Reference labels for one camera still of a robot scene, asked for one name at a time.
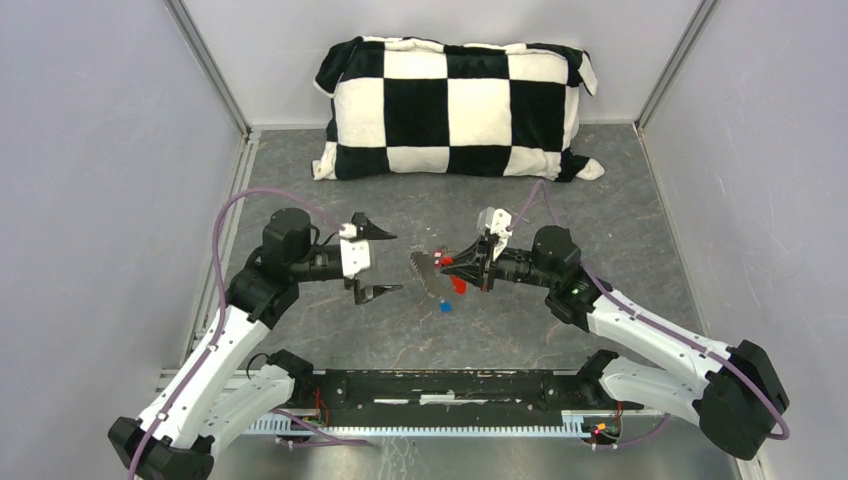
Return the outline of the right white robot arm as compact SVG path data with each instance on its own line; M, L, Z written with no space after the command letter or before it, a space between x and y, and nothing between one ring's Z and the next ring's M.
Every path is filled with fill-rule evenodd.
M783 417L788 394L762 347L749 340L731 346L642 308L584 265L566 228L539 229L528 250L503 247L486 232L440 270L482 291L498 280L543 287L560 322L651 361L603 355L600 367L577 382L580 400L591 408L616 400L660 410L697 426L741 460L753 459L766 440L790 435Z

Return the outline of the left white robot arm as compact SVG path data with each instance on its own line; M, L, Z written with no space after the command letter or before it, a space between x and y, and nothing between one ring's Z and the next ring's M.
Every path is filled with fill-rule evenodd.
M243 358L276 326L307 282L340 280L358 305L393 291L362 287L359 274L372 266L370 244L393 234L362 212L321 244L309 214L287 208L273 213L262 243L232 279L209 330L168 386L137 417L120 417L108 438L130 478L206 479L216 458L260 417L286 403L306 405L313 379L283 360L270 360L230 394L224 387Z

